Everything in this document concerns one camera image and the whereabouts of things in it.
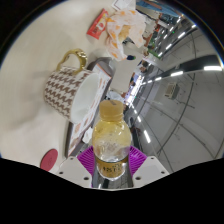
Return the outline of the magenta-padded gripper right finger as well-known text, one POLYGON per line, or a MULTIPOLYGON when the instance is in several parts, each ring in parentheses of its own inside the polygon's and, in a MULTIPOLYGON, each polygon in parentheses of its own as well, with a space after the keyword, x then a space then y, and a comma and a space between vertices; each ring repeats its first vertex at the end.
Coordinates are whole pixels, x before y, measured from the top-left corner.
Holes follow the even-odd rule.
POLYGON ((155 156, 146 156, 139 149, 131 146, 129 170, 134 188, 140 188, 169 174, 155 156))

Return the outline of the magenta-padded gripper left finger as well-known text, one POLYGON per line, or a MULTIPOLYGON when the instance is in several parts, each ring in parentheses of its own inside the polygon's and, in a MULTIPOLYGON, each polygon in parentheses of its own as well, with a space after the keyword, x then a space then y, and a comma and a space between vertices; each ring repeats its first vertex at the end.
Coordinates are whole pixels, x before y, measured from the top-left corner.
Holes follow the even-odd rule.
POLYGON ((81 187, 91 188, 94 169, 95 157, 93 147, 90 146, 78 156, 68 157, 56 175, 81 187))

